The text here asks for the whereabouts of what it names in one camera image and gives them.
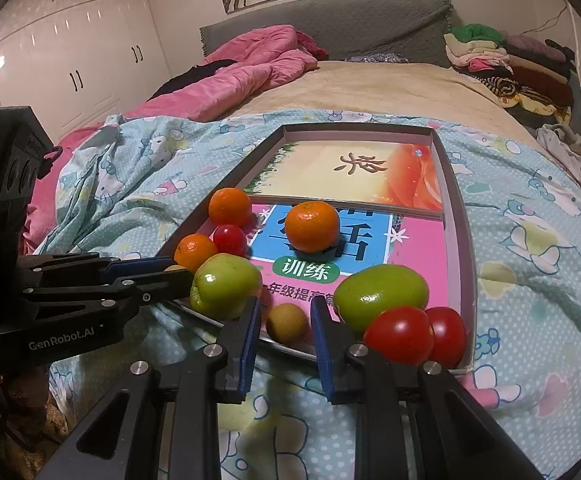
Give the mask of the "white crumpled cloth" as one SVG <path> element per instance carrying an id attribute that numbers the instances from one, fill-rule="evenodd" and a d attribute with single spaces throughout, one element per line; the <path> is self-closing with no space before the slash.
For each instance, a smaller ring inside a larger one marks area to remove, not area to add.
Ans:
<path id="1" fill-rule="evenodd" d="M 581 184 L 581 136 L 565 124 L 544 124 L 535 133 L 537 143 Z"/>

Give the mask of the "red cherry tomato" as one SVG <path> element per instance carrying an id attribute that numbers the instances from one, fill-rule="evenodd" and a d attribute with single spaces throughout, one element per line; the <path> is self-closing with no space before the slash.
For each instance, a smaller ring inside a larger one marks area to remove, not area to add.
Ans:
<path id="1" fill-rule="evenodd" d="M 234 224 L 217 226 L 213 232 L 212 240 L 217 246 L 218 252 L 240 257 L 246 255 L 247 237 L 239 226 L 234 226 Z"/>
<path id="2" fill-rule="evenodd" d="M 413 307 L 398 307 L 379 314 L 363 342 L 391 362 L 418 366 L 431 355 L 435 336 L 428 315 Z"/>
<path id="3" fill-rule="evenodd" d="M 433 331 L 433 346 L 429 361 L 440 363 L 448 370 L 455 370 L 466 351 L 467 334 L 461 315 L 449 307 L 433 307 L 426 310 Z"/>

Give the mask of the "shallow grey cardboard box tray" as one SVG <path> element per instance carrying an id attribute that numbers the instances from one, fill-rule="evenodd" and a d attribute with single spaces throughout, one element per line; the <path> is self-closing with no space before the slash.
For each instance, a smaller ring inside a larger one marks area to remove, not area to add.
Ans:
<path id="1" fill-rule="evenodd" d="M 475 257 L 461 191 L 432 128 L 379 124 L 278 127 L 213 188 L 248 193 L 255 218 L 248 257 L 260 266 L 264 303 L 310 309 L 348 276 L 379 263 L 408 266 L 429 287 L 432 307 L 451 307 L 473 335 Z M 292 206 L 322 200 L 338 211 L 340 238 L 323 255 L 289 245 Z"/>

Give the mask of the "pink chinese workbook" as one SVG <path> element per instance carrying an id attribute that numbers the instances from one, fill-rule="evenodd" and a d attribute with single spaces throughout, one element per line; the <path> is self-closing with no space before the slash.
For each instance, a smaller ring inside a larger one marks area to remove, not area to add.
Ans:
<path id="1" fill-rule="evenodd" d="M 287 240 L 284 222 L 289 204 L 253 204 L 242 227 L 248 259 L 262 276 L 261 304 L 296 304 L 310 311 L 315 296 L 333 305 L 333 293 L 348 276 L 379 264 L 401 264 L 419 273 L 429 286 L 430 307 L 447 307 L 447 248 L 443 222 L 340 208 L 336 245 L 318 254 L 298 252 Z"/>

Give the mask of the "grey bed headboard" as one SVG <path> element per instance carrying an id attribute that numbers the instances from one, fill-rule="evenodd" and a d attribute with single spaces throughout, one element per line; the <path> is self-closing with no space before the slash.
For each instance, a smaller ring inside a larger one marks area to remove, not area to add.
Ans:
<path id="1" fill-rule="evenodd" d="M 209 54 L 251 29 L 291 25 L 311 36 L 332 61 L 397 53 L 412 63 L 451 66 L 444 36 L 452 27 L 451 0 L 297 0 L 268 6 L 200 29 Z"/>

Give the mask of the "beige bed sheet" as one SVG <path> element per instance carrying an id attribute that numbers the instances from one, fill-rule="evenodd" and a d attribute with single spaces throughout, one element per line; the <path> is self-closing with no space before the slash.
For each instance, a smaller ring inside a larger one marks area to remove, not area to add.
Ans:
<path id="1" fill-rule="evenodd" d="M 322 62 L 289 84 L 253 96 L 228 116 L 291 108 L 428 117 L 541 148 L 484 84 L 432 64 Z"/>

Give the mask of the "small brown longan fruit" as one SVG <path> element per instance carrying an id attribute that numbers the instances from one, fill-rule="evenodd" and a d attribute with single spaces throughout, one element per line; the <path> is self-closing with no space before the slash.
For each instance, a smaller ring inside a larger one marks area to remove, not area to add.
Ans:
<path id="1" fill-rule="evenodd" d="M 266 333 L 280 344 L 294 344 L 309 330 L 307 315 L 296 304 L 279 304 L 266 319 Z"/>

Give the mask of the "white wardrobe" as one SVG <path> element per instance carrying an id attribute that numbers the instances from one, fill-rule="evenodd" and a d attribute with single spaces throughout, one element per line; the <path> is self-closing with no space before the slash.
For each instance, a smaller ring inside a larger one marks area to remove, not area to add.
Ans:
<path id="1" fill-rule="evenodd" d="M 145 102 L 169 79 L 148 0 L 8 0 L 0 106 L 28 106 L 48 136 Z"/>

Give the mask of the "pink padded blanket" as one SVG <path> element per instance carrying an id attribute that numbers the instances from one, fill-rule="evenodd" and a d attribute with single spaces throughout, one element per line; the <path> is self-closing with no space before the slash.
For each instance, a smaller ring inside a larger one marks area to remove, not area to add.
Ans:
<path id="1" fill-rule="evenodd" d="M 166 115 L 210 122 L 266 90 L 288 84 L 319 61 L 329 59 L 315 40 L 291 25 L 257 28 L 237 36 L 209 54 L 199 65 L 163 84 L 145 103 L 125 118 Z M 27 220 L 21 233 L 20 251 L 31 254 L 57 226 L 55 193 L 59 174 L 72 152 L 96 133 L 96 124 L 68 133 L 59 146 L 62 154 L 51 172 L 36 181 Z"/>

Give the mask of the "large orange tangerine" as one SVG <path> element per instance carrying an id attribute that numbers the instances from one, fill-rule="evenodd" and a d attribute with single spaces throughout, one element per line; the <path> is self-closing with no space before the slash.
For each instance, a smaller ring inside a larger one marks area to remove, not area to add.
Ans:
<path id="1" fill-rule="evenodd" d="M 216 226 L 246 226 L 252 217 L 251 200 L 239 188 L 220 188 L 210 198 L 208 216 Z"/>

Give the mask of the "smooth green apple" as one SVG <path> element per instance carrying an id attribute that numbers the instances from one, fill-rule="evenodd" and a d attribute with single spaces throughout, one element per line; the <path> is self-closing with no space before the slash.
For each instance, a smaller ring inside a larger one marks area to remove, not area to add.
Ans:
<path id="1" fill-rule="evenodd" d="M 383 312 L 401 307 L 425 309 L 429 286 L 416 271 L 401 264 L 379 264 L 343 280 L 333 293 L 342 322 L 362 334 Z"/>

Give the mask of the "green apple with stem dimple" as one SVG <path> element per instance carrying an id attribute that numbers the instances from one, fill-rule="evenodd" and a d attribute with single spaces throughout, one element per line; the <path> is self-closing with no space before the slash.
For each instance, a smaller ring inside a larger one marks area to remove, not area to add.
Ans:
<path id="1" fill-rule="evenodd" d="M 234 320 L 248 298 L 259 297 L 261 290 L 261 272 L 248 259 L 220 252 L 195 272 L 190 305 L 208 318 Z"/>

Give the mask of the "yellow orange chinese book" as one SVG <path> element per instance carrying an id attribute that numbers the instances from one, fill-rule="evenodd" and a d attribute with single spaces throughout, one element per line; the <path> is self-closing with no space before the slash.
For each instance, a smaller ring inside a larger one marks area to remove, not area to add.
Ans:
<path id="1" fill-rule="evenodd" d="M 440 211 L 430 148 L 378 141 L 299 141 L 282 145 L 246 185 L 249 194 L 310 197 Z"/>

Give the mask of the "stack of folded clothes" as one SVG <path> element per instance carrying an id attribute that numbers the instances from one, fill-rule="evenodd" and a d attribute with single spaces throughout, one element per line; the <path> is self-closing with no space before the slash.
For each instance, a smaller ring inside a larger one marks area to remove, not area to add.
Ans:
<path id="1" fill-rule="evenodd" d="M 580 113 L 575 52 L 570 48 L 482 24 L 453 27 L 444 42 L 452 68 L 483 84 L 525 128 L 570 125 Z"/>

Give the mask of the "hello kitty blue quilt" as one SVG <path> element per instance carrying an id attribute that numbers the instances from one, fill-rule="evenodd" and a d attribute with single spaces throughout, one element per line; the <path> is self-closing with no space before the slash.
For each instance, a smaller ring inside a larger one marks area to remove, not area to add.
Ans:
<path id="1" fill-rule="evenodd" d="M 283 110 L 220 122 L 109 117 L 51 182 L 39 252 L 153 257 L 213 186 L 278 127 L 401 117 Z M 470 387 L 546 479 L 581 460 L 581 191 L 518 141 L 434 120 L 467 209 L 478 271 Z M 349 479 L 354 413 L 315 370 L 261 353 L 255 390 L 220 416 L 226 479 Z"/>

